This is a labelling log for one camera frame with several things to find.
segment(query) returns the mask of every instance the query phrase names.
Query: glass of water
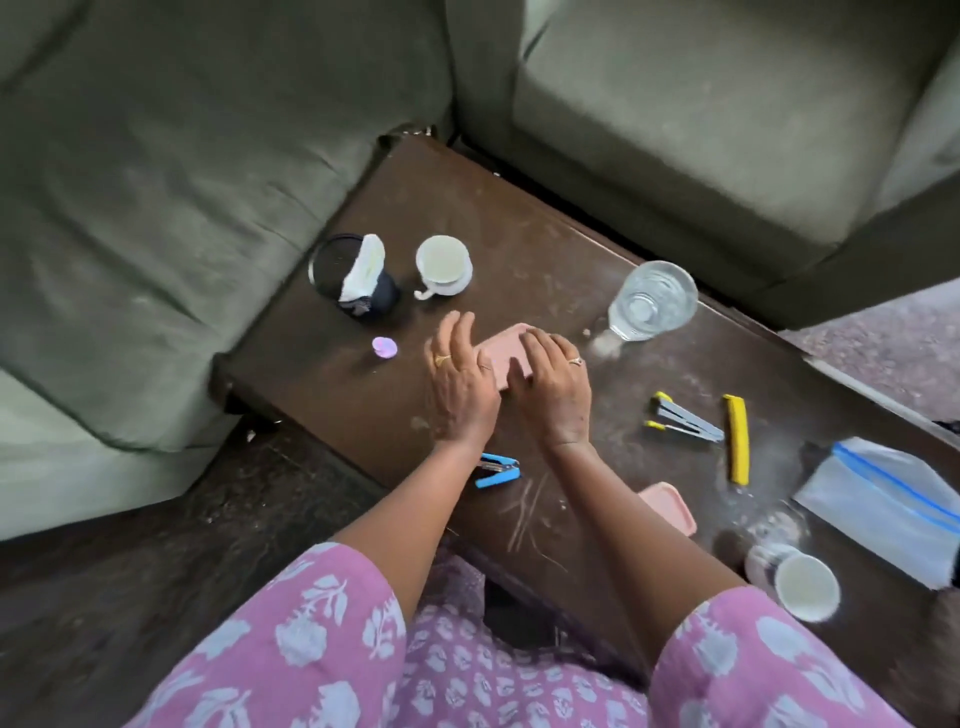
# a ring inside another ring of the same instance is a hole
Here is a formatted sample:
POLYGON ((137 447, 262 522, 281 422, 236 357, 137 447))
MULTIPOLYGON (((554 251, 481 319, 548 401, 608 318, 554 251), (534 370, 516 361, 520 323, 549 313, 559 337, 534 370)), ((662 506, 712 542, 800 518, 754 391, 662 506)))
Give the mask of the glass of water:
POLYGON ((680 328, 697 310, 697 284, 679 265, 651 260, 623 281, 610 304, 610 328, 624 341, 645 341, 680 328))

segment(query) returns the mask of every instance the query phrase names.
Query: sleeve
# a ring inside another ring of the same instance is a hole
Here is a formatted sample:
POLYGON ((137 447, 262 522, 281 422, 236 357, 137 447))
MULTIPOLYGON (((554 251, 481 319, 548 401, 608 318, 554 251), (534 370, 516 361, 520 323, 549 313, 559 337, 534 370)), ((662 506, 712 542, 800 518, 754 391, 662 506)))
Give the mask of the sleeve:
POLYGON ((808 630, 754 587, 684 620, 650 685, 658 726, 906 726, 808 630))
POLYGON ((405 651, 380 571, 348 546, 319 544, 198 644, 128 726, 377 726, 405 651))

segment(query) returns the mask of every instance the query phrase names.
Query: ziplock bag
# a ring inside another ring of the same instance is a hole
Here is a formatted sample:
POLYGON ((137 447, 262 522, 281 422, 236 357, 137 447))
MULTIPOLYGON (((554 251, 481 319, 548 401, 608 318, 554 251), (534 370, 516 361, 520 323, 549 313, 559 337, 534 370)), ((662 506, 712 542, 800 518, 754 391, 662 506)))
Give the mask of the ziplock bag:
POLYGON ((949 586, 960 495, 920 458, 853 437, 793 498, 928 588, 949 586))

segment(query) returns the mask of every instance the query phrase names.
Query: pink lid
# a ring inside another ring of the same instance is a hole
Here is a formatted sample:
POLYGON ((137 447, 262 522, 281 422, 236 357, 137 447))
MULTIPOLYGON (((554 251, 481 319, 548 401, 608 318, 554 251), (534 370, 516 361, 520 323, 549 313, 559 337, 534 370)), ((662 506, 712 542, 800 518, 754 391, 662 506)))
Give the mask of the pink lid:
POLYGON ((685 536, 697 532, 697 522, 693 520, 690 509, 677 489, 669 483, 655 483, 637 495, 685 536))

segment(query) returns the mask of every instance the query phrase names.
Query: woman's right hand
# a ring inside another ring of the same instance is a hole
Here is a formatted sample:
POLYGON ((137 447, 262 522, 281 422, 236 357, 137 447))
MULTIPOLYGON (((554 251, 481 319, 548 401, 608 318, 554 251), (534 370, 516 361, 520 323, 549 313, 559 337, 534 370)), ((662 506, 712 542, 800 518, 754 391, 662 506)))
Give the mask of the woman's right hand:
POLYGON ((590 382, 577 348, 539 328, 520 334, 520 342, 533 375, 526 379, 511 359, 507 381, 540 447, 589 444, 590 382))

